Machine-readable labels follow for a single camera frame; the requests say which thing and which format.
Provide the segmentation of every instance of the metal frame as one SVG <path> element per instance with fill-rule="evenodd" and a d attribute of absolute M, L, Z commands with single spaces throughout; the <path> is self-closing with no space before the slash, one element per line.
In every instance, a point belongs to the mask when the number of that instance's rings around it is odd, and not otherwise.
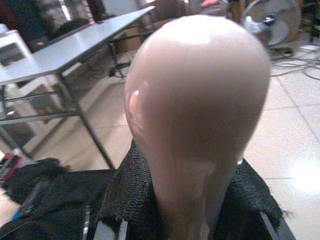
<path fill-rule="evenodd" d="M 93 240 L 126 240 L 130 236 L 128 236 L 128 222 L 124 219 L 117 227 L 110 227 L 104 224 L 102 221 L 99 221 Z"/>
<path fill-rule="evenodd" d="M 28 46 L 25 44 L 21 36 L 16 30 L 10 30 L 5 33 L 0 34 L 0 47 L 6 47 L 11 44 L 14 44 L 16 49 L 19 51 L 19 53 L 25 57 L 32 56 L 31 51 L 29 50 Z M 2 66 L 0 63 L 0 69 L 6 68 L 6 66 Z M 54 76 L 48 75 L 48 76 L 42 76 L 36 79 L 33 79 L 31 81 L 28 81 L 23 86 L 18 86 L 16 83 L 6 85 L 6 97 L 8 99 L 12 99 L 11 103 L 14 104 L 15 111 L 20 116 L 26 116 L 26 115 L 37 115 L 37 110 L 34 108 L 34 106 L 30 102 L 17 102 L 18 104 L 14 103 L 16 98 L 22 97 L 22 96 L 28 96 L 30 93 L 35 91 L 37 88 L 45 88 L 46 92 L 54 91 L 52 88 L 52 85 L 57 82 L 56 79 L 54 79 Z M 50 95 L 48 98 L 52 104 L 54 104 L 58 109 L 62 109 L 61 102 L 56 95 Z M 58 125 L 58 123 L 61 121 L 61 118 L 52 119 L 48 122 L 43 121 L 33 121 L 28 122 L 26 125 L 30 128 L 30 132 L 32 133 L 32 137 L 30 137 L 26 142 L 24 142 L 21 147 L 25 152 L 32 152 L 35 147 L 47 136 L 47 134 Z M 1 150 L 4 152 L 10 152 L 10 149 L 7 147 L 4 147 L 5 143 L 2 142 Z"/>
<path fill-rule="evenodd" d="M 117 38 L 114 38 L 114 39 L 111 39 L 110 41 L 107 42 L 107 45 L 109 47 L 109 51 L 110 51 L 110 54 L 112 56 L 112 60 L 114 62 L 114 68 L 116 70 L 118 70 L 119 74 L 120 74 L 120 77 L 122 79 L 124 79 L 126 76 L 124 76 L 124 74 L 122 73 L 121 71 L 121 66 L 120 64 L 118 63 L 118 60 L 117 60 L 117 56 L 116 56 L 116 53 L 114 52 L 113 50 L 113 47 L 112 47 L 112 43 L 115 43 L 117 41 L 122 41 L 122 40 L 127 40 L 127 39 L 133 39 L 133 38 L 137 38 L 137 37 L 141 37 L 141 36 L 149 36 L 151 35 L 155 30 L 156 30 L 156 26 L 154 24 L 154 18 L 152 16 L 152 12 L 148 12 L 147 15 L 149 15 L 150 17 L 150 23 L 151 23 L 151 27 L 152 27 L 152 30 L 146 30 L 145 27 L 143 27 L 143 23 L 141 21 L 141 19 L 138 19 L 137 21 L 139 22 L 139 25 L 141 28 L 145 29 L 146 31 L 144 32 L 140 32 L 138 34 L 134 34 L 134 35 L 130 35 L 130 36 L 124 36 L 124 37 L 117 37 Z"/>
<path fill-rule="evenodd" d="M 150 12 L 146 12 L 146 13 L 142 14 L 139 17 L 139 19 L 141 19 L 143 16 L 145 16 L 147 14 L 150 14 Z M 115 169 L 112 161 L 110 160 L 110 157 L 109 157 L 108 153 L 106 152 L 104 146 L 100 143 L 100 141 L 99 141 L 94 129 L 92 128 L 92 126 L 90 125 L 89 121 L 87 120 L 87 118 L 86 118 L 83 110 L 81 109 L 79 103 L 77 102 L 73 92 L 71 91 L 70 87 L 68 86 L 66 78 L 63 76 L 62 73 L 65 70 L 67 70 L 69 67 L 74 65 L 75 63 L 79 62 L 79 60 L 82 59 L 84 56 L 86 56 L 88 53 L 91 53 L 91 52 L 95 51 L 96 49 L 98 49 L 101 45 L 103 45 L 105 43 L 109 43 L 110 41 L 112 41 L 113 40 L 112 38 L 114 36 L 116 36 L 118 33 L 120 33 L 121 31 L 123 31 L 124 29 L 126 29 L 127 26 L 123 26 L 123 27 L 119 28 L 117 32 L 115 32 L 113 35 L 110 36 L 110 38 L 101 41 L 99 44 L 97 44 L 94 47 L 92 47 L 92 48 L 88 49 L 87 51 L 83 52 L 81 55 L 79 55 L 78 57 L 72 59 L 71 61 L 66 62 L 63 66 L 59 67 L 56 70 L 42 72 L 41 74 L 37 73 L 36 76 L 33 76 L 33 75 L 32 76 L 24 76 L 24 77 L 20 77 L 19 80 L 17 80 L 17 79 L 14 80 L 14 83 L 16 83 L 16 82 L 22 82 L 22 81 L 25 81 L 25 80 L 29 80 L 29 79 L 35 78 L 35 77 L 42 77 L 42 76 L 46 76 L 46 75 L 50 75 L 50 74 L 55 74 L 57 76 L 57 80 L 58 80 L 60 86 L 62 87 L 62 90 L 63 90 L 64 94 L 70 99 L 70 101 L 72 102 L 72 105 L 74 106 L 75 110 L 67 110 L 67 111 L 57 112 L 57 113 L 54 113 L 54 114 L 24 116 L 24 117 L 20 117 L 20 118 L 9 118 L 5 114 L 4 117 L 2 119 L 0 119 L 0 133 L 3 133 L 2 135 L 9 141 L 9 143 L 12 146 L 21 149 L 23 151 L 23 153 L 25 153 L 25 151 L 20 146 L 18 146 L 18 144 L 14 141 L 14 139 L 4 130 L 3 127 L 1 127 L 1 125 L 79 116 L 81 121 L 82 121 L 82 123 L 83 123 L 83 125 L 85 126 L 86 130 L 88 131 L 89 135 L 91 136 L 92 140 L 94 141 L 96 147 L 98 148 L 99 152 L 103 156 L 106 164 L 109 166 L 110 169 L 112 169 L 112 170 Z M 141 34 L 128 36 L 127 38 L 135 38 L 135 37 L 139 37 L 139 36 L 141 36 L 143 34 L 144 33 L 142 32 Z M 113 58 L 113 61 L 115 63 L 115 66 L 118 69 L 119 65 L 118 65 L 118 62 L 117 62 L 117 58 L 113 54 L 112 47 L 111 47 L 110 44 L 109 44 L 109 47 L 111 48 L 111 54 L 112 54 L 112 58 Z M 37 97 L 41 97 L 41 96 L 44 96 L 44 95 L 58 95 L 59 94 L 59 92 L 50 91 L 50 92 L 47 92 L 47 93 L 36 94 L 36 95 L 33 95 L 33 96 L 23 96 L 23 97 L 5 99 L 5 97 L 4 97 L 4 85 L 10 84 L 10 83 L 11 83 L 11 81 L 7 81 L 5 83 L 4 82 L 1 83 L 1 85 L 3 87 L 0 88 L 0 105 L 2 105 L 2 109 L 4 110 L 4 113 L 6 112 L 6 103 L 8 103 L 8 102 L 16 102 L 16 101 L 28 100 L 28 99 L 31 99 L 31 98 L 37 98 Z"/>
<path fill-rule="evenodd" d="M 291 232 L 288 224 L 281 218 L 280 224 L 277 230 L 275 230 L 267 216 L 264 212 L 260 211 L 259 215 L 269 233 L 269 236 L 272 240 L 296 240 L 295 236 Z"/>

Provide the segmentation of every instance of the bald mannequin head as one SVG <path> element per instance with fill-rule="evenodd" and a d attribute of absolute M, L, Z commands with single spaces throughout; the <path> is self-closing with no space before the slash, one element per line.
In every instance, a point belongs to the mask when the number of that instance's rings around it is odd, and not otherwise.
<path fill-rule="evenodd" d="M 137 52 L 125 112 L 146 156 L 169 239 L 215 226 L 258 122 L 270 63 L 260 42 L 222 17 L 167 23 Z"/>

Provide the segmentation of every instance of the electrical cable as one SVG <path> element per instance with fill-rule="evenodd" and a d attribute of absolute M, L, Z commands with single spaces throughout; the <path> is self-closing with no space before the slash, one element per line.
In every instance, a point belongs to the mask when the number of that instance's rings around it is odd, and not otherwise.
<path fill-rule="evenodd" d="M 109 70 L 109 77 L 116 77 L 116 78 L 120 78 L 122 79 L 123 77 L 126 78 L 127 75 L 128 75 L 128 72 L 129 72 L 129 66 L 130 66 L 130 63 L 132 62 L 133 58 L 135 57 L 135 53 L 132 53 L 131 52 L 126 52 L 125 53 L 126 55 L 126 58 L 127 58 L 127 62 L 120 62 L 118 63 L 118 68 L 117 67 L 112 67 L 110 70 Z M 126 69 L 127 68 L 127 71 L 126 73 L 123 73 L 123 77 L 121 77 L 121 74 L 120 74 L 120 71 L 121 69 Z"/>
<path fill-rule="evenodd" d="M 284 60 L 281 60 L 279 63 L 273 64 L 274 67 L 284 68 L 284 69 L 290 69 L 290 68 L 298 68 L 298 69 L 289 70 L 289 71 L 279 73 L 279 74 L 272 74 L 271 77 L 280 77 L 280 76 L 288 75 L 291 73 L 301 72 L 302 74 L 304 74 L 308 78 L 320 81 L 320 78 L 317 78 L 317 77 L 312 76 L 309 73 L 307 73 L 307 70 L 309 70 L 309 69 L 320 70 L 320 67 L 319 67 L 320 66 L 320 59 L 319 59 L 318 55 L 315 58 L 305 58 L 306 56 L 308 56 L 314 52 L 316 52 L 316 51 L 308 52 L 301 57 L 287 57 L 284 54 L 282 54 L 281 52 L 279 52 L 279 54 L 282 55 L 282 58 Z"/>
<path fill-rule="evenodd" d="M 126 52 L 124 55 L 126 56 L 128 62 L 131 62 L 132 59 L 133 59 L 134 56 L 135 56 L 135 53 L 133 53 L 132 51 L 130 51 L 130 52 Z M 94 80 L 100 80 L 100 79 L 103 79 L 103 78 L 108 77 L 108 74 L 106 74 L 108 69 L 106 69 L 105 66 L 100 66 L 100 67 L 96 68 L 96 66 L 93 66 L 93 65 L 95 65 L 95 64 L 91 64 L 91 63 L 90 63 L 90 60 L 91 60 L 91 59 L 92 59 L 92 58 L 89 58 L 89 59 L 86 61 L 86 63 L 85 63 L 85 65 L 86 65 L 86 67 L 87 67 L 87 69 L 89 70 L 89 73 L 90 73 L 90 76 L 89 76 L 89 77 L 90 77 L 91 79 L 94 79 Z M 119 65 L 127 65 L 127 64 L 128 64 L 127 62 L 122 62 L 122 63 L 120 62 L 120 63 L 119 63 Z M 120 75 L 120 70 L 117 69 L 117 68 L 115 68 L 115 67 L 113 67 L 113 68 L 114 68 L 114 75 L 113 75 L 112 77 L 122 79 L 122 77 L 121 77 L 121 75 Z M 128 75 L 129 66 L 125 66 L 124 68 L 122 68 L 122 69 L 126 69 L 126 68 L 127 68 L 127 71 L 126 71 L 126 72 L 123 72 L 123 71 L 122 71 L 122 74 L 124 75 L 124 78 L 126 78 L 127 75 Z M 80 76 L 80 78 L 82 78 L 85 74 L 87 74 L 87 72 L 83 73 L 83 74 Z"/>

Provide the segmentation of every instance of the red object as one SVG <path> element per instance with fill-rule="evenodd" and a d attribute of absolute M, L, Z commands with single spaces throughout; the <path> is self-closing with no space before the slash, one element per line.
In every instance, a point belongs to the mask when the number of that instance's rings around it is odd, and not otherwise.
<path fill-rule="evenodd" d="M 21 162 L 21 157 L 19 157 L 18 160 L 14 163 L 14 165 L 10 168 L 10 170 L 7 173 L 7 175 L 2 179 L 3 181 L 6 181 L 11 177 L 11 175 L 18 168 L 18 165 L 19 165 L 20 162 Z"/>
<path fill-rule="evenodd" d="M 217 4 L 219 0 L 205 0 L 201 3 L 201 7 L 208 7 L 210 5 Z"/>

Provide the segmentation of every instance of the gray metal table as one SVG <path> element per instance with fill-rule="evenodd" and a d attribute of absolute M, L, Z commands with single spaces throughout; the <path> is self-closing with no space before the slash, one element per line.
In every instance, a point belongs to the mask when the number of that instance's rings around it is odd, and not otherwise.
<path fill-rule="evenodd" d="M 114 169 L 115 167 L 111 162 L 110 157 L 108 156 L 104 146 L 98 140 L 98 137 L 89 124 L 84 112 L 81 110 L 73 92 L 67 85 L 62 72 L 79 62 L 88 53 L 95 51 L 102 44 L 110 41 L 114 36 L 144 15 L 149 14 L 154 8 L 154 6 L 150 6 L 142 10 L 107 19 L 100 24 L 94 24 L 35 52 L 29 57 L 23 58 L 9 66 L 0 68 L 0 103 L 3 107 L 2 109 L 4 109 L 4 113 L 6 113 L 6 102 L 21 101 L 29 98 L 41 97 L 43 95 L 57 94 L 57 92 L 48 92 L 15 99 L 5 99 L 3 95 L 4 85 L 31 80 L 51 74 L 55 74 L 57 76 L 64 93 L 71 100 L 75 108 L 75 110 L 67 110 L 54 114 L 25 116 L 10 119 L 4 118 L 0 119 L 0 126 L 5 124 L 79 116 L 101 155 L 105 159 L 105 162 L 108 164 L 110 169 Z M 9 138 L 8 140 L 11 144 L 18 147 L 14 140 L 12 138 L 10 139 L 10 135 L 7 135 L 8 133 L 6 133 L 3 127 L 0 128 L 0 133 L 5 138 Z"/>

